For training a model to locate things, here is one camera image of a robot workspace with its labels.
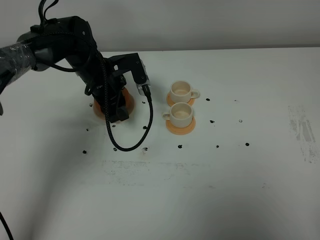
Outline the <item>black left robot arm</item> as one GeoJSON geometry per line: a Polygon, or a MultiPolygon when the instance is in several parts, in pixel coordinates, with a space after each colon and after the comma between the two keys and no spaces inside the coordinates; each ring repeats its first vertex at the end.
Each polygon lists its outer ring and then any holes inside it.
{"type": "Polygon", "coordinates": [[[109,122],[124,121],[129,118],[123,93],[126,69],[118,60],[128,57],[103,57],[87,21],[78,16],[54,18],[32,26],[17,43],[0,49],[0,89],[29,70],[76,73],[85,83],[85,95],[93,96],[109,122]]]}

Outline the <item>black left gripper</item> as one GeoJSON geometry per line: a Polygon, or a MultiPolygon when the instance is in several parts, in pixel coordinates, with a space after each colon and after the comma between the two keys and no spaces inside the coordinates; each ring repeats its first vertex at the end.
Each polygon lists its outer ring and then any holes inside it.
{"type": "Polygon", "coordinates": [[[86,57],[84,62],[84,93],[93,96],[93,112],[106,120],[105,92],[108,96],[109,122],[125,121],[129,118],[126,107],[128,90],[126,79],[120,72],[125,68],[119,63],[121,57],[86,57]]]}

